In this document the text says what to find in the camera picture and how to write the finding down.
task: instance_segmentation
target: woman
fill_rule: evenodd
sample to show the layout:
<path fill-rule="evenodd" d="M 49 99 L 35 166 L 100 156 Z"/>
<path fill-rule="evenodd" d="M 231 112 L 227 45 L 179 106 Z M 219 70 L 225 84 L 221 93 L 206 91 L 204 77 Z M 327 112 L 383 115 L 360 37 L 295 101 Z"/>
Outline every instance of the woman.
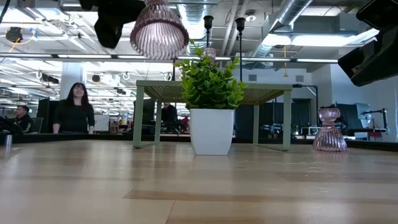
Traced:
<path fill-rule="evenodd" d="M 53 123 L 54 134 L 87 133 L 94 131 L 94 109 L 88 102 L 87 90 L 84 84 L 75 83 L 70 88 L 68 98 L 62 100 L 55 110 Z"/>

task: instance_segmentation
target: white pot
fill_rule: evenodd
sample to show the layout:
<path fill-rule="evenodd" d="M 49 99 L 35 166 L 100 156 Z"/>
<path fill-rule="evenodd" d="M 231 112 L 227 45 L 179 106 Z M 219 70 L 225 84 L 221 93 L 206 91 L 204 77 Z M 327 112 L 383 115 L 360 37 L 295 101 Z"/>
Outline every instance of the white pot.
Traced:
<path fill-rule="evenodd" d="M 225 156 L 234 128 L 234 110 L 191 109 L 189 128 L 196 155 Z"/>

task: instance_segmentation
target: pink glass lamp shade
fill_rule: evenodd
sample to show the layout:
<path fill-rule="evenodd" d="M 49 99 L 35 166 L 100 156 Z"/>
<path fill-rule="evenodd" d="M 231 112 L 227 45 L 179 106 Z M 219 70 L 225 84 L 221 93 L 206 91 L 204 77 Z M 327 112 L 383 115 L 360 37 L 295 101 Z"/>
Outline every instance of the pink glass lamp shade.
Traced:
<path fill-rule="evenodd" d="M 313 149 L 328 152 L 347 151 L 347 143 L 341 131 L 335 127 L 335 120 L 340 117 L 340 110 L 337 108 L 319 109 L 319 118 L 322 127 L 313 141 Z"/>
<path fill-rule="evenodd" d="M 203 53 L 202 53 L 202 55 L 211 58 L 211 60 L 213 62 L 216 60 L 216 54 L 217 54 L 217 50 L 212 49 L 210 47 L 203 49 Z"/>
<path fill-rule="evenodd" d="M 188 31 L 169 8 L 167 0 L 145 0 L 131 31 L 130 43 L 150 59 L 173 59 L 187 48 Z"/>

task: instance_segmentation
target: sage green shelf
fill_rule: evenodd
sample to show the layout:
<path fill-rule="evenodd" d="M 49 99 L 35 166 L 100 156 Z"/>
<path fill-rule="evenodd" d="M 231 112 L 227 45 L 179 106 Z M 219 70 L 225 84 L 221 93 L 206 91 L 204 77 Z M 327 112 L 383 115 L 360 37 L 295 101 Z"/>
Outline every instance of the sage green shelf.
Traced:
<path fill-rule="evenodd" d="M 182 88 L 181 82 L 176 81 L 152 81 L 152 80 L 138 80 L 137 83 L 136 108 L 134 113 L 134 134 L 133 134 L 133 148 L 141 149 L 153 144 L 141 144 L 142 132 L 142 110 L 144 107 L 144 95 L 157 100 L 156 106 L 156 125 L 155 125 L 155 142 L 160 142 L 160 124 L 162 122 L 162 102 L 168 103 L 184 103 L 181 96 Z M 292 122 L 292 85 L 286 84 L 262 84 L 250 83 L 244 91 L 244 99 L 242 105 L 254 105 L 253 115 L 253 144 L 259 147 L 259 116 L 260 105 L 277 98 L 284 96 L 284 135 L 282 151 L 290 149 L 290 125 Z"/>
<path fill-rule="evenodd" d="M 138 80 L 137 86 L 144 86 L 145 93 L 162 102 L 184 103 L 181 96 L 181 82 Z M 292 90 L 292 85 L 286 84 L 248 84 L 244 91 L 242 105 L 261 105 L 284 94 L 285 90 Z"/>

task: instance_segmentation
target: long dark hair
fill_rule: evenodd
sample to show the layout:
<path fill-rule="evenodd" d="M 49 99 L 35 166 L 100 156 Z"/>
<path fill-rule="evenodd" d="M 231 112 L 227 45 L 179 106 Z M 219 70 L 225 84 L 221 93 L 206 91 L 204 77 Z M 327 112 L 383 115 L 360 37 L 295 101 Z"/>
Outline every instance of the long dark hair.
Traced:
<path fill-rule="evenodd" d="M 88 94 L 87 94 L 87 89 L 86 86 L 83 83 L 75 83 L 73 84 L 73 86 L 70 88 L 69 90 L 69 94 L 68 94 L 68 98 L 66 99 L 66 102 L 68 104 L 68 106 L 73 106 L 75 105 L 75 102 L 73 100 L 73 89 L 75 89 L 76 86 L 80 85 L 83 90 L 84 90 L 84 95 L 81 98 L 81 105 L 86 107 L 86 106 L 90 106 L 89 102 L 88 102 Z"/>

